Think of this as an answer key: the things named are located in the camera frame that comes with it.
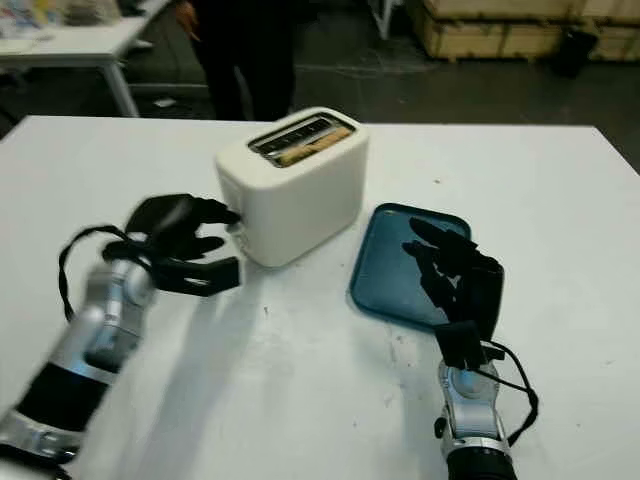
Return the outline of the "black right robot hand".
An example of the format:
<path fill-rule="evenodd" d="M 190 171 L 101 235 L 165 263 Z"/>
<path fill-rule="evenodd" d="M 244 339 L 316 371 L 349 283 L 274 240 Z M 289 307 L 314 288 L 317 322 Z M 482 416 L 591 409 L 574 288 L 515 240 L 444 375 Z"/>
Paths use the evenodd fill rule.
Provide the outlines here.
<path fill-rule="evenodd" d="M 420 272 L 420 285 L 450 323 L 471 321 L 479 337 L 492 339 L 501 306 L 504 268 L 453 230 L 412 217 L 416 240 L 402 244 Z"/>

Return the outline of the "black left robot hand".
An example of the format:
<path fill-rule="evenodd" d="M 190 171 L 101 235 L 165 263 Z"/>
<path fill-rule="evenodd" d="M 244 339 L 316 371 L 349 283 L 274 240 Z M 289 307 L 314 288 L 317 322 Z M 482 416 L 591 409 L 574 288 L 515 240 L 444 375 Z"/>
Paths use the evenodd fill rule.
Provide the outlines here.
<path fill-rule="evenodd" d="M 143 200 L 125 225 L 130 238 L 145 241 L 158 254 L 176 260 L 199 260 L 225 241 L 199 237 L 202 225 L 235 225 L 241 217 L 215 199 L 191 194 L 171 194 Z"/>

